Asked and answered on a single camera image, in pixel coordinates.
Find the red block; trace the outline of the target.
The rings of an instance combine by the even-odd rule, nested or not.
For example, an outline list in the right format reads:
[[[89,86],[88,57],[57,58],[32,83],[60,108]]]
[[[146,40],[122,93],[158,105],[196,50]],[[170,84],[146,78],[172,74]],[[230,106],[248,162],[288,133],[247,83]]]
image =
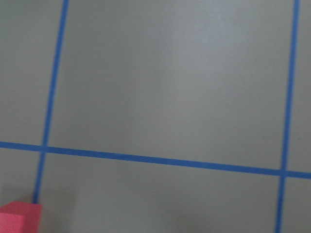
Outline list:
[[[0,208],[1,233],[37,233],[42,205],[13,201]]]

